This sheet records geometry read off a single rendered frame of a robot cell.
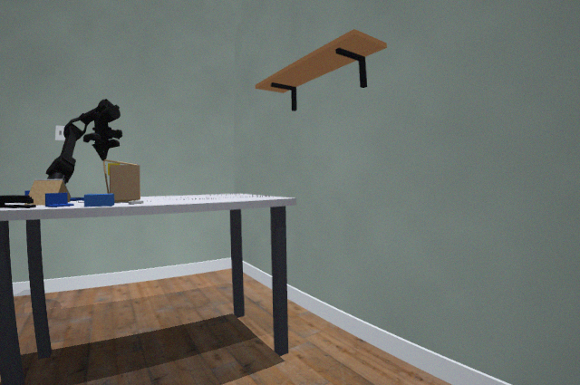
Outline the blue rectangular box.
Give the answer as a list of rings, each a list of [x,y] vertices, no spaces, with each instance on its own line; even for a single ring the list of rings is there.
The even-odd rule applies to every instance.
[[[114,194],[89,194],[84,195],[85,207],[111,207],[114,206]]]

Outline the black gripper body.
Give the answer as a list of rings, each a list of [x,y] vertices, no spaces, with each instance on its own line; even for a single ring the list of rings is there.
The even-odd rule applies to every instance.
[[[90,140],[94,140],[95,141],[94,144],[100,143],[100,142],[106,142],[108,144],[113,144],[113,146],[111,148],[119,147],[120,146],[120,142],[119,141],[117,141],[117,140],[110,140],[111,137],[109,137],[109,136],[102,137],[102,130],[103,130],[104,126],[107,126],[107,129],[109,128],[108,127],[108,124],[105,124],[105,123],[95,124],[94,125],[94,128],[92,128],[92,130],[95,130],[95,133],[90,133],[90,134],[84,135],[83,142],[87,142],[88,143]]]

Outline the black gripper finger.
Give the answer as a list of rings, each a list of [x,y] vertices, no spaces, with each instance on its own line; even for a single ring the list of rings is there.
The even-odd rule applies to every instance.
[[[112,146],[113,146],[112,144],[107,144],[106,145],[106,147],[105,147],[105,159],[107,158],[107,154],[108,154],[109,148],[112,147]]]
[[[101,160],[105,160],[105,147],[107,145],[106,142],[100,142],[96,144],[92,144],[97,153],[99,154]]]

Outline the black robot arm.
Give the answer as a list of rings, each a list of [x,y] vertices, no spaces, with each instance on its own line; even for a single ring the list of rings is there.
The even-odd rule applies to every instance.
[[[72,158],[76,140],[78,140],[86,132],[87,125],[92,121],[94,121],[95,125],[99,123],[108,124],[108,122],[117,120],[121,116],[119,108],[120,107],[118,105],[113,105],[111,102],[105,99],[100,101],[97,108],[83,113],[78,118],[70,120],[64,127],[63,131],[65,141],[61,152],[62,155],[55,159],[51,166],[46,170],[46,174],[49,175],[48,179],[62,178],[65,184],[68,183],[74,172],[76,162],[76,159]],[[78,120],[85,124],[84,130],[80,130],[73,124],[73,122]],[[101,136],[109,136],[111,139],[120,139],[122,137],[122,131],[112,130],[111,128],[107,129],[107,126],[104,126]]]

